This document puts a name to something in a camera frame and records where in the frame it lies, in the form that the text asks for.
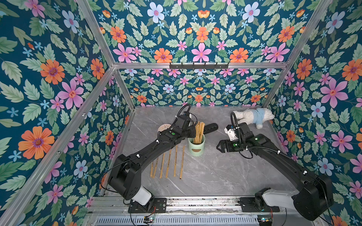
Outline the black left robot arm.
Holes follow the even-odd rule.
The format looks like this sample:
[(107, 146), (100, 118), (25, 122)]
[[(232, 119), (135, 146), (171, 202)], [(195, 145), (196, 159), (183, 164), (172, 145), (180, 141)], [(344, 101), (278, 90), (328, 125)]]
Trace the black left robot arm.
[(122, 154), (117, 157), (108, 184), (124, 199), (143, 206), (152, 202), (153, 194), (141, 184), (142, 172), (163, 153), (196, 135), (197, 122), (190, 117), (190, 109), (190, 104), (184, 105), (171, 126), (158, 132), (157, 138), (145, 148), (128, 156)]

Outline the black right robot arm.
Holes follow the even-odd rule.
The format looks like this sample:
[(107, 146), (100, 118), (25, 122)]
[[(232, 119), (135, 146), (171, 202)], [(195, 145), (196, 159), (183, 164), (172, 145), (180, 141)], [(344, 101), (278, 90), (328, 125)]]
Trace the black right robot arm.
[(226, 132), (230, 138), (221, 140), (217, 150), (239, 154), (248, 151), (252, 156), (259, 156), (282, 173), (295, 187), (294, 191), (275, 190), (270, 187), (258, 191), (251, 202), (257, 210), (283, 207), (297, 211), (309, 221), (314, 221), (324, 212), (330, 211), (334, 200), (333, 184), (329, 176), (317, 175), (298, 164), (265, 135), (254, 135), (245, 122), (238, 122), (234, 112), (231, 113), (231, 124), (226, 127)]

